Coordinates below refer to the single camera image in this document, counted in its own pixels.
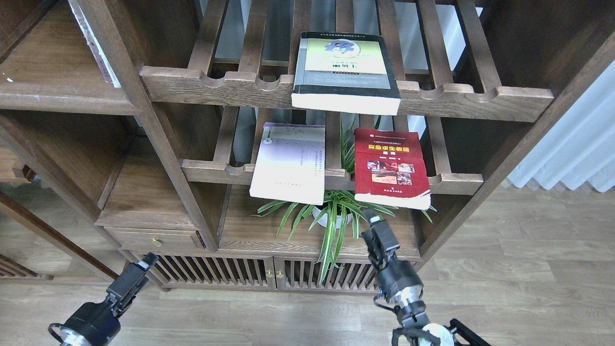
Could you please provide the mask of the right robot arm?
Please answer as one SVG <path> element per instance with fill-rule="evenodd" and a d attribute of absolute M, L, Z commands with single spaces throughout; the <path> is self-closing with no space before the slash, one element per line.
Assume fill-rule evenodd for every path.
<path fill-rule="evenodd" d="M 395 313 L 400 323 L 400 328 L 393 330 L 392 345 L 397 346 L 404 336 L 412 346 L 460 346 L 457 336 L 461 336 L 470 346 L 487 346 L 488 342 L 457 319 L 450 320 L 449 326 L 429 320 L 422 300 L 423 283 L 409 261 L 397 258 L 395 251 L 400 245 L 390 225 L 371 208 L 363 214 L 370 228 L 362 237 L 380 288 L 374 304 Z"/>

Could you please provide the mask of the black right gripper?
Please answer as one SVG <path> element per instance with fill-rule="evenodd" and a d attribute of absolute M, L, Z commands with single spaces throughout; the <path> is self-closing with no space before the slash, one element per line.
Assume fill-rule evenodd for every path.
<path fill-rule="evenodd" d="M 376 281 L 387 302 L 413 304 L 422 298 L 423 284 L 411 262 L 397 258 L 400 247 L 386 220 L 374 209 L 364 209 L 369 229 L 363 232 Z"/>

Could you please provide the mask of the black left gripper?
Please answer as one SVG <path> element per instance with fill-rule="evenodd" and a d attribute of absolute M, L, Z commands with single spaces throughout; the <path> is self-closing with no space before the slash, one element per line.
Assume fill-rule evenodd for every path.
<path fill-rule="evenodd" d="M 49 334 L 62 346 L 107 346 L 121 330 L 119 317 L 147 284 L 147 272 L 159 259 L 150 252 L 138 263 L 130 263 L 106 289 L 103 302 L 86 302 L 64 324 L 50 324 Z"/>

